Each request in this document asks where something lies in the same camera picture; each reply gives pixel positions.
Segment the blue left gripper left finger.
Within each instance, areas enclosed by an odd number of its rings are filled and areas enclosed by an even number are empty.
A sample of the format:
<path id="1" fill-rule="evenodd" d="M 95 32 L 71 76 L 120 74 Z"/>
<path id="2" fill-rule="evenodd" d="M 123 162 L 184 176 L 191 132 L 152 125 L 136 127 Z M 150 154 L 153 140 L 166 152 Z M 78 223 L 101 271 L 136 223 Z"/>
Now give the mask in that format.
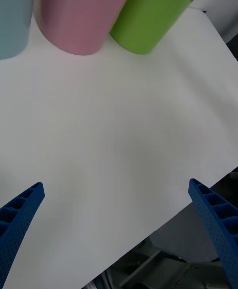
<path id="1" fill-rule="evenodd" d="M 42 183 L 23 191 L 0 209 L 0 284 L 4 284 L 31 221 L 45 197 Z"/>

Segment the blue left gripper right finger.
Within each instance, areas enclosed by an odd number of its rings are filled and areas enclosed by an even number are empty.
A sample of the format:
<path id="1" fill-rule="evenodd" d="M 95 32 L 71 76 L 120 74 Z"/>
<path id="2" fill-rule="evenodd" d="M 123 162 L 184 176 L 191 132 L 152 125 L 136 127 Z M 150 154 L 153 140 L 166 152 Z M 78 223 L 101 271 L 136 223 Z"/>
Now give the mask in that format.
<path id="1" fill-rule="evenodd" d="M 195 179 L 190 180 L 188 193 L 231 287 L 238 288 L 238 209 Z"/>

